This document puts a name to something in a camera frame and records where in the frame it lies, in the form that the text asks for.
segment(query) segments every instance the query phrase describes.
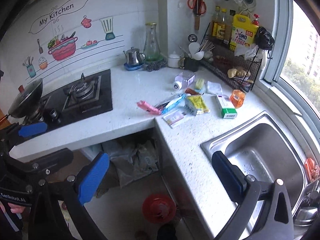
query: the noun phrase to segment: wooden cabinet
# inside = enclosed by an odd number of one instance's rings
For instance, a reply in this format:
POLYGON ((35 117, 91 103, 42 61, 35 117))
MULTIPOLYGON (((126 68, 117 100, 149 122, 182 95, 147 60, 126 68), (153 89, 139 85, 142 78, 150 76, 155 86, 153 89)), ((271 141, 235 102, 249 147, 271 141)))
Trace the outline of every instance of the wooden cabinet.
MULTIPOLYGON (((0 119, 2 119, 2 117, 4 116, 5 114, 0 109, 0 119)), ((8 125, 10 125, 10 122, 8 120, 4 120, 2 123, 0 123, 0 130, 7 127, 8 125)))

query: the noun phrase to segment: window frame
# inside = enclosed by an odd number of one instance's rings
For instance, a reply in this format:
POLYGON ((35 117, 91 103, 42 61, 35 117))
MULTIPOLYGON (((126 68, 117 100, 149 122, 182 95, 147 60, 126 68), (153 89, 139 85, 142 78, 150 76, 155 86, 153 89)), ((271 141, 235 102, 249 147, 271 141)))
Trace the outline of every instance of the window frame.
POLYGON ((275 44, 271 53, 273 59, 266 61, 266 70, 262 73, 260 81, 267 82, 271 86, 276 87, 290 99, 316 136, 318 143, 320 143, 320 116, 316 113, 315 108, 310 106, 300 95, 302 92, 299 89, 296 90, 292 87, 292 83, 289 80, 280 77, 289 49, 292 24, 293 0, 275 0, 275 19, 272 32, 275 44))

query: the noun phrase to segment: yellow snack package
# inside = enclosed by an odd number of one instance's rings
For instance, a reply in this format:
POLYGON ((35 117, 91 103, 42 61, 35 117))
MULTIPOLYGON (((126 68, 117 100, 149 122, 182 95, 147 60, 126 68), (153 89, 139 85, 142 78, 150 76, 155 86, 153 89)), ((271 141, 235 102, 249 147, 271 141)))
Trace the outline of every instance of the yellow snack package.
POLYGON ((201 95, 188 96, 185 99, 186 108, 193 115, 210 113, 201 95))

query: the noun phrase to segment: gas stove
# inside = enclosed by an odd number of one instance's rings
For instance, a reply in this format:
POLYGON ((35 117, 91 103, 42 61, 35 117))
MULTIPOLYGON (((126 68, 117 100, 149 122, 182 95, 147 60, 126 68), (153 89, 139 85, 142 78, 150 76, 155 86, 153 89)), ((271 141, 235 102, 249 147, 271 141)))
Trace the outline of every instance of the gas stove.
POLYGON ((24 124, 46 122, 46 132, 113 110, 110 69, 81 78, 41 98, 24 124))

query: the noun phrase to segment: blue tray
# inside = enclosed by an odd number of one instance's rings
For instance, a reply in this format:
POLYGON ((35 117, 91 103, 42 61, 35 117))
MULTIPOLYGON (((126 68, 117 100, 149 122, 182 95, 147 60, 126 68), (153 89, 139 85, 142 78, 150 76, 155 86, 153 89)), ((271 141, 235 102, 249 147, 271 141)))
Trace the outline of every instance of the blue tray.
POLYGON ((142 68, 143 64, 142 65, 139 65, 139 66, 136 66, 136 67, 129 67, 129 65, 127 63, 124 63, 124 68, 128 71, 132 71, 132 70, 137 70, 137 69, 140 69, 142 68))

